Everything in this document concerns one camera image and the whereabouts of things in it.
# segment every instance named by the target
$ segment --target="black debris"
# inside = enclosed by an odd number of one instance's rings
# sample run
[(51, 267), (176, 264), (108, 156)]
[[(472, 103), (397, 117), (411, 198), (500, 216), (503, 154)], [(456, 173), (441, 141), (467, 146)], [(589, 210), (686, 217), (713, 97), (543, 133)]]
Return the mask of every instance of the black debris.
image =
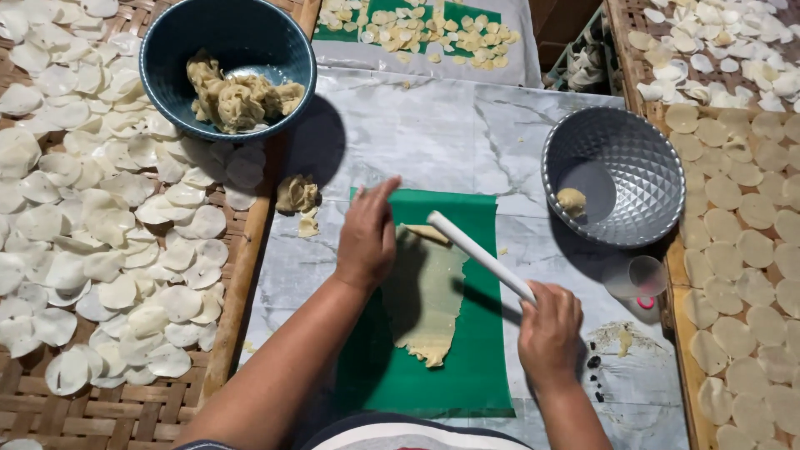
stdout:
[(590, 369), (596, 369), (600, 367), (600, 356), (595, 355), (589, 358), (589, 362), (586, 363), (586, 366)]

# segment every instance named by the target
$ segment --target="person's right hand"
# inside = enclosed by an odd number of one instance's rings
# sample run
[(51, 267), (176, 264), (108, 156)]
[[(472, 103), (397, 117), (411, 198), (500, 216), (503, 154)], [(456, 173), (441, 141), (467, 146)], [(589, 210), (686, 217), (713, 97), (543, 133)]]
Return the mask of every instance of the person's right hand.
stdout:
[(522, 300), (519, 361), (534, 390), (559, 389), (577, 383), (581, 301), (557, 284), (527, 281), (537, 306)]
[(359, 187), (345, 214), (333, 277), (350, 286), (373, 291), (394, 264), (394, 219), (389, 195), (400, 187), (395, 176), (365, 192)]

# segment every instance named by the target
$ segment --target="clear plastic cup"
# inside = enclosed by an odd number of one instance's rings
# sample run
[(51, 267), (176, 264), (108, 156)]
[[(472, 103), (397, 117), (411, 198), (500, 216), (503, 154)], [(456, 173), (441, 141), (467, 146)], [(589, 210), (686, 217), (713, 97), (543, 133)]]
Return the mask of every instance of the clear plastic cup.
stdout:
[(666, 271), (657, 259), (636, 256), (609, 264), (602, 283), (609, 294), (621, 299), (655, 297), (666, 290)]

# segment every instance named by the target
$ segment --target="table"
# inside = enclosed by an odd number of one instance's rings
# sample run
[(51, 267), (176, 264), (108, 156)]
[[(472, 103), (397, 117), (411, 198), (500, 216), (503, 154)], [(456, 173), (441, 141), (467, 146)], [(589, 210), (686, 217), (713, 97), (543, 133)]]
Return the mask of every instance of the table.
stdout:
[[(292, 135), (286, 173), (311, 173), (325, 185), (320, 235), (300, 239), (298, 217), (276, 215), (246, 349), (262, 345), (333, 272), (350, 187), (373, 186), (399, 173), (408, 188), (496, 195), (497, 242), (508, 248), (500, 260), (520, 276), (560, 283), (582, 299), (582, 338), (595, 343), (586, 358), (599, 355), (602, 363), (594, 370), (583, 364), (581, 381), (614, 447), (688, 448), (675, 349), (662, 336), (658, 311), (645, 313), (607, 294), (597, 279), (604, 261), (619, 255), (551, 218), (540, 178), (542, 144), (561, 117), (589, 105), (623, 107), (621, 98), (326, 68), (320, 68), (317, 93)], [(439, 421), (490, 428), (548, 448), (518, 361), (520, 307), (511, 290), (501, 290), (517, 418)], [(634, 342), (627, 356), (618, 357), (623, 327)], [(240, 364), (252, 351), (242, 352)], [(328, 393), (330, 386), (307, 420), (309, 430), (328, 418)]]

